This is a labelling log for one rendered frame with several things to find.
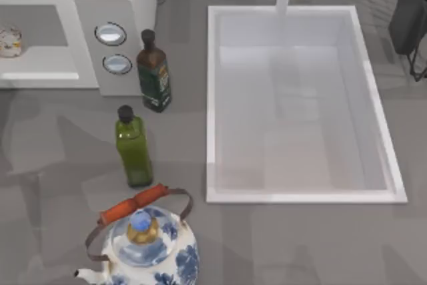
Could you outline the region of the dark labelled oil bottle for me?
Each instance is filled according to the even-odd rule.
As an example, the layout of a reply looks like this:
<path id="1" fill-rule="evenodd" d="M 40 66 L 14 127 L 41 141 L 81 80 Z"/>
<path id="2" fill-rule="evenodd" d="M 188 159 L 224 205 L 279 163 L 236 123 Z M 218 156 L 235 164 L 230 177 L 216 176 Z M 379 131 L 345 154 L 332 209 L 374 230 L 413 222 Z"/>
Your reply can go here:
<path id="1" fill-rule="evenodd" d="M 161 113 L 171 103 L 171 84 L 167 56 L 155 44 L 155 31 L 141 32 L 143 49 L 136 58 L 143 104 L 150 110 Z"/>

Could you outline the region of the white sink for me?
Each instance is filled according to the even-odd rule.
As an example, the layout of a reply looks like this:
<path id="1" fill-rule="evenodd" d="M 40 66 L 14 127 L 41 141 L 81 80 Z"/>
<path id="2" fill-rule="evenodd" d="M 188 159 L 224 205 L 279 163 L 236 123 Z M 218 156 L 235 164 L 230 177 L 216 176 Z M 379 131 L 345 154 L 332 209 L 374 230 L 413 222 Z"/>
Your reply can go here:
<path id="1" fill-rule="evenodd" d="M 408 201 L 355 7 L 207 16 L 207 202 Z"/>

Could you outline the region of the green glass bottle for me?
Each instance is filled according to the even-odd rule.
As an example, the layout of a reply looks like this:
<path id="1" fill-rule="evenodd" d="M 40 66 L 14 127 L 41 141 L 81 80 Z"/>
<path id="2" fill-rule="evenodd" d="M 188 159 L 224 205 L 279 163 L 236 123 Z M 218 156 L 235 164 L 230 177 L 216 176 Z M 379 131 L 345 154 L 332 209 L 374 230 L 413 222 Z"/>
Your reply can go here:
<path id="1" fill-rule="evenodd" d="M 134 114 L 129 105 L 120 106 L 117 115 L 116 148 L 121 157 L 127 184 L 131 188 L 150 186 L 153 182 L 153 169 L 143 120 Z"/>

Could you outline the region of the round microwave knob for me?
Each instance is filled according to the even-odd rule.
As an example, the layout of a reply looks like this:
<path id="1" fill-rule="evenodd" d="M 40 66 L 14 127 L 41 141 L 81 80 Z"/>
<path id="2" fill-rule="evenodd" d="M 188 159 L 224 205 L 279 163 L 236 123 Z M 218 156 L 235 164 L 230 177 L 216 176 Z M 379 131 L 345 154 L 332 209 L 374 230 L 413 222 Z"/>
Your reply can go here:
<path id="1" fill-rule="evenodd" d="M 119 46 L 127 39 L 125 29 L 119 24 L 107 22 L 94 30 L 95 38 L 106 46 Z"/>
<path id="2" fill-rule="evenodd" d="M 121 54 L 104 57 L 102 61 L 104 70 L 114 75 L 129 73 L 133 67 L 131 60 Z"/>

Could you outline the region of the blue and white teapot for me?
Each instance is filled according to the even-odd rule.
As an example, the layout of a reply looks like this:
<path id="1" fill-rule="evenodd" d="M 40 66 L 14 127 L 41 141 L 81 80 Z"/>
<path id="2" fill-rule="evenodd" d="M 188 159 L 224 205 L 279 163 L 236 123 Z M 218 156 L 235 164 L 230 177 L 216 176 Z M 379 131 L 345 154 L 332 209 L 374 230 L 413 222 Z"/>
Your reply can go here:
<path id="1" fill-rule="evenodd" d="M 188 197 L 180 214 L 154 205 L 170 195 Z M 85 240 L 88 248 L 107 232 L 100 253 L 87 253 L 101 270 L 78 268 L 74 277 L 85 285 L 197 285 L 197 241 L 185 220 L 192 208 L 187 190 L 158 184 L 102 211 Z"/>

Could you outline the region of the pale microwave oven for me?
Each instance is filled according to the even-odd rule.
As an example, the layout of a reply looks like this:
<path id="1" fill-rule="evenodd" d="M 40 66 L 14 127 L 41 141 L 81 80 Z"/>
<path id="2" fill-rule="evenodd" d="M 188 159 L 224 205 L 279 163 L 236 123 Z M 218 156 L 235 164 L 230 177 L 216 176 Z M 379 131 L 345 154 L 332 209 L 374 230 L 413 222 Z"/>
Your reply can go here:
<path id="1" fill-rule="evenodd" d="M 140 33 L 153 29 L 157 0 L 0 0 L 0 25 L 22 33 L 22 54 L 0 57 L 0 88 L 98 89 L 104 96 L 140 94 L 136 57 Z M 122 26 L 126 41 L 106 46 L 97 26 Z M 104 57 L 121 54 L 132 62 L 124 75 L 104 70 Z"/>

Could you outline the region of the patterned glass cup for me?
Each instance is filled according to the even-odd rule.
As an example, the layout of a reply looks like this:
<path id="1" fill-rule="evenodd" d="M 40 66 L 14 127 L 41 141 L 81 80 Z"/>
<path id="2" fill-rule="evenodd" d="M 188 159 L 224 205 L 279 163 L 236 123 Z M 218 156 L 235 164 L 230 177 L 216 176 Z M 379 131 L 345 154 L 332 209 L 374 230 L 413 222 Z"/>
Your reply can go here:
<path id="1" fill-rule="evenodd" d="M 0 57 L 13 58 L 22 54 L 22 33 L 10 25 L 0 25 Z"/>

